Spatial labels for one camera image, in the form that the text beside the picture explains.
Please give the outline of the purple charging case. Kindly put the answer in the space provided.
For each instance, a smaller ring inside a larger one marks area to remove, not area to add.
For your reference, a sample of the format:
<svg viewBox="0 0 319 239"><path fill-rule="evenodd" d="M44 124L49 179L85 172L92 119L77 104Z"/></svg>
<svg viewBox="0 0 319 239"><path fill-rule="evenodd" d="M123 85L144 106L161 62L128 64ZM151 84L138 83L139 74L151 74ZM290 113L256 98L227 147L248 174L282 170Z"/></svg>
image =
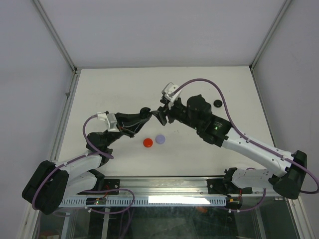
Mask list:
<svg viewBox="0 0 319 239"><path fill-rule="evenodd" d="M156 143L157 144L164 144L165 143L165 136L162 134L159 134L156 136Z"/></svg>

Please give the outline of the red charging case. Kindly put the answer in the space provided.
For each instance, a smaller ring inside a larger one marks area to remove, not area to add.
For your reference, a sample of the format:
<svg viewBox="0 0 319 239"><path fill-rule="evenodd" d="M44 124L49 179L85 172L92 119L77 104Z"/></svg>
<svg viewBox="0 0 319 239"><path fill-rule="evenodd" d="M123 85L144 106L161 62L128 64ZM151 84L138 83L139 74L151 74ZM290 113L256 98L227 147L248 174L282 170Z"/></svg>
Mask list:
<svg viewBox="0 0 319 239"><path fill-rule="evenodd" d="M146 148L150 148L153 145L153 140L151 138L145 138L143 141L143 146Z"/></svg>

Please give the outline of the black charging case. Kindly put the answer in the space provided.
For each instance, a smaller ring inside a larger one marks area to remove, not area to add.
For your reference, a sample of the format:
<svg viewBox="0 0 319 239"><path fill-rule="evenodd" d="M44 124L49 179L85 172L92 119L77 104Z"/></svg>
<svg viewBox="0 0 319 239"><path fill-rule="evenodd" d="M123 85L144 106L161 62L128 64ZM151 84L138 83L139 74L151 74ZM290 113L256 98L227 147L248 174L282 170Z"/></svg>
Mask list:
<svg viewBox="0 0 319 239"><path fill-rule="evenodd" d="M220 108L223 106L223 102L221 100L215 100L213 102L213 105L216 107L216 108Z"/></svg>
<svg viewBox="0 0 319 239"><path fill-rule="evenodd" d="M143 107L140 110L141 119L149 119L152 116L151 109L148 107Z"/></svg>

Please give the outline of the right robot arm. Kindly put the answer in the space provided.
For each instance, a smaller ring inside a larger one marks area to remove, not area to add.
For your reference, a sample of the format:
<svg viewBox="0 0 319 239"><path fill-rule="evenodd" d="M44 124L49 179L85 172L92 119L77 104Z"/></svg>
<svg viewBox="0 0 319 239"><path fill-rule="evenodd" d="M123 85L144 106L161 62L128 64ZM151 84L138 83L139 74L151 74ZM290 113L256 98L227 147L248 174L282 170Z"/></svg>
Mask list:
<svg viewBox="0 0 319 239"><path fill-rule="evenodd" d="M202 95L190 97L186 105L180 98L173 103L162 98L161 102L164 106L152 113L162 125L178 121L196 130L205 142L246 156L268 170L269 177L257 178L262 188L270 186L283 197L298 198L306 176L307 155L304 152L280 150L238 133L230 121L212 113L211 104Z"/></svg>

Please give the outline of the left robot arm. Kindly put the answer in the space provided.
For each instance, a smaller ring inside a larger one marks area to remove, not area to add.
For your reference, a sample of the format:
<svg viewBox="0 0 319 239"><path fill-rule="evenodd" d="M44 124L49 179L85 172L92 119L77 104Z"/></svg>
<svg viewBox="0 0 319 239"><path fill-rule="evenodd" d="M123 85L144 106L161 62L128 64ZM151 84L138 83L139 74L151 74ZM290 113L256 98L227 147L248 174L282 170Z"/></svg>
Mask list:
<svg viewBox="0 0 319 239"><path fill-rule="evenodd" d="M110 145L122 136L133 138L150 120L152 112L144 107L137 114L96 113L83 124L86 152L67 161L39 164L22 191L22 198L34 210L50 215L69 197L84 191L100 193L104 175L97 169L113 159Z"/></svg>

